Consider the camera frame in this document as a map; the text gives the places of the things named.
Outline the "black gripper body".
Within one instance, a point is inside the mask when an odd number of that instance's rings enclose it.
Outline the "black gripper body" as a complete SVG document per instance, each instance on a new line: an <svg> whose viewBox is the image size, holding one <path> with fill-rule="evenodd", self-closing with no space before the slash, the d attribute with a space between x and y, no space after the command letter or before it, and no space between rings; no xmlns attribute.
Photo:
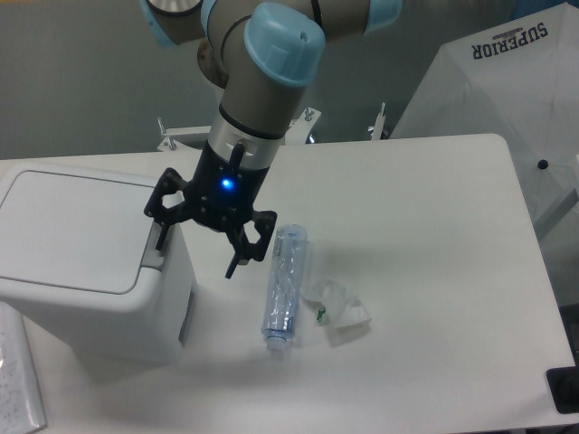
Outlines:
<svg viewBox="0 0 579 434"><path fill-rule="evenodd" d="M251 170L232 165L205 144L184 198L192 219L214 231L225 231L226 219L234 228L247 223L268 168Z"/></svg>

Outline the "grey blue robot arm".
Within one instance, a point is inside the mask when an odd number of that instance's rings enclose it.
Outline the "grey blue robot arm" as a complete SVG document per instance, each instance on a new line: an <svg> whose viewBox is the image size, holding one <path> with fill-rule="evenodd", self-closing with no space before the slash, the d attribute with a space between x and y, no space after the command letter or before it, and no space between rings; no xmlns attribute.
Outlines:
<svg viewBox="0 0 579 434"><path fill-rule="evenodd" d="M263 260L277 215L255 200L328 42L396 21L399 1L145 1L163 45L206 39L226 76L190 180L168 168L145 207L162 235L194 221L224 233L233 266Z"/></svg>

